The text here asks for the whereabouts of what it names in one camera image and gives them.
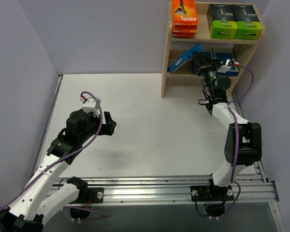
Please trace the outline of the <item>Harry's razor box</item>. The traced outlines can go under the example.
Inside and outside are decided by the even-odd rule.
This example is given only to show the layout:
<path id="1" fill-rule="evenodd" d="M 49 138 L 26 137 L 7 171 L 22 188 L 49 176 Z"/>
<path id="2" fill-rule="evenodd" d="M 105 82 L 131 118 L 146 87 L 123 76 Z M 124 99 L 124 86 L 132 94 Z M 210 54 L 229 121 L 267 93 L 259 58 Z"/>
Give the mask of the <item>Harry's razor box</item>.
<path id="1" fill-rule="evenodd" d="M 189 50 L 185 51 L 181 55 L 179 55 L 169 66 L 167 71 L 172 74 L 177 71 L 180 67 L 186 64 L 193 58 L 193 52 L 201 52 L 203 51 L 204 47 L 198 43 L 197 45 L 191 47 Z"/>
<path id="2" fill-rule="evenodd" d="M 218 59 L 218 60 L 231 59 L 234 62 L 236 62 L 234 54 L 233 54 L 233 50 L 231 48 L 212 48 L 212 51 L 213 51 L 214 59 Z M 220 69 L 218 69 L 218 74 L 226 75 L 229 77 L 237 77 L 239 74 L 239 70 L 237 67 L 232 65 L 232 67 L 226 72 L 221 72 Z"/>

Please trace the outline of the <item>orange styler box back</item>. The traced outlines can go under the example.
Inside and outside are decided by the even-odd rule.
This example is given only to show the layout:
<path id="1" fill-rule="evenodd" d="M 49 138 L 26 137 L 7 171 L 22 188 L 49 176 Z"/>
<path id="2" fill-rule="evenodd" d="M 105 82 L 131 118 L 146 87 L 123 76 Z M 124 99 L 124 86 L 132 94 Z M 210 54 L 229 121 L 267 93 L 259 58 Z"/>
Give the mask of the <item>orange styler box back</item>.
<path id="1" fill-rule="evenodd" d="M 194 0 L 172 0 L 172 15 L 174 25 L 197 26 L 199 23 Z"/>

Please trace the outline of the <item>orange styler box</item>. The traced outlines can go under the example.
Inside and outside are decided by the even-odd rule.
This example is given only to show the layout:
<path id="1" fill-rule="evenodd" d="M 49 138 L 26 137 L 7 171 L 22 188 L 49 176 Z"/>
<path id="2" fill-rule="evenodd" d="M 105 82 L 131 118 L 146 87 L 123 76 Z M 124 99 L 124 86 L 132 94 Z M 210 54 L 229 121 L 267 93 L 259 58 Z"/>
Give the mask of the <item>orange styler box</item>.
<path id="1" fill-rule="evenodd" d="M 181 33 L 181 32 L 172 32 L 172 36 L 175 38 L 194 38 L 196 33 Z"/>
<path id="2" fill-rule="evenodd" d="M 172 0 L 172 15 L 174 25 L 197 26 L 199 23 L 194 0 Z"/>

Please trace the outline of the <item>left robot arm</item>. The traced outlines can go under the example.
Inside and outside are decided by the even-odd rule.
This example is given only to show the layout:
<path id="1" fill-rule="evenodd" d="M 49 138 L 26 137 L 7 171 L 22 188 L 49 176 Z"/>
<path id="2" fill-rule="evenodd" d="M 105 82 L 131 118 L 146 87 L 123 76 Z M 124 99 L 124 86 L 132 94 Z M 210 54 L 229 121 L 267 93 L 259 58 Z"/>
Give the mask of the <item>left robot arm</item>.
<path id="1" fill-rule="evenodd" d="M 116 122 L 109 112 L 104 112 L 105 123 L 99 114 L 80 109 L 70 114 L 66 127 L 52 141 L 47 154 L 30 182 L 12 203 L 0 207 L 2 232 L 41 232 L 47 221 L 69 203 L 92 203 L 94 193 L 86 181 L 69 178 L 53 195 L 47 193 L 83 150 L 83 144 L 94 135 L 114 133 Z"/>

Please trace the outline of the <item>black green GilletteLabs box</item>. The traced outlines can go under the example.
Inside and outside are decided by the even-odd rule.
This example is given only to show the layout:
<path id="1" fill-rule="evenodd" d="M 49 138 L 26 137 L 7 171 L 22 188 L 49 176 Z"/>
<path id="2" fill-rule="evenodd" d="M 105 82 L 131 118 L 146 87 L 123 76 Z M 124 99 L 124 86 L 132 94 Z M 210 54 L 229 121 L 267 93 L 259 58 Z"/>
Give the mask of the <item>black green GilletteLabs box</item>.
<path id="1" fill-rule="evenodd" d="M 238 26 L 230 4 L 209 4 L 207 21 L 212 39 L 234 39 Z"/>
<path id="2" fill-rule="evenodd" d="M 257 40 L 262 32 L 262 25 L 253 5 L 232 4 L 237 31 L 237 40 Z"/>

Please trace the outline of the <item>orange Gillette Fusion5 box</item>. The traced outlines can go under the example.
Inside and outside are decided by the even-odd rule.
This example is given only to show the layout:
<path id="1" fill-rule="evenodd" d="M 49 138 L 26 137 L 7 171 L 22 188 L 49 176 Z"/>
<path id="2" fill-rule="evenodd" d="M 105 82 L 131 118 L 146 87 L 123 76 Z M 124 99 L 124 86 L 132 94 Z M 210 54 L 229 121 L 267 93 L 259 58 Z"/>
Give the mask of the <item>orange Gillette Fusion5 box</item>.
<path id="1" fill-rule="evenodd" d="M 197 25 L 173 25 L 174 33 L 196 33 Z"/>

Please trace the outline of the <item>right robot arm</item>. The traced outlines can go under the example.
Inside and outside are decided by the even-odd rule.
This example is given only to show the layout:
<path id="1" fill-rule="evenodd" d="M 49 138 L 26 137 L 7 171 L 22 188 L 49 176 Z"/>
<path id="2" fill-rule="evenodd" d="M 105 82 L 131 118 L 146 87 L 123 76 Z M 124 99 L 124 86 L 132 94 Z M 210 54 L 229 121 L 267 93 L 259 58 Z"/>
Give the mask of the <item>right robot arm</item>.
<path id="1" fill-rule="evenodd" d="M 212 59 L 199 52 L 193 52 L 192 61 L 197 75 L 203 77 L 203 99 L 199 105 L 205 106 L 208 113 L 218 119 L 227 129 L 224 146 L 225 160 L 211 174 L 205 194 L 209 199 L 217 199 L 222 191 L 234 183 L 235 177 L 246 167 L 261 160 L 261 125 L 240 116 L 231 108 L 235 101 L 227 99 L 227 89 L 231 80 L 225 76 L 232 66 L 242 67 L 233 59 Z"/>

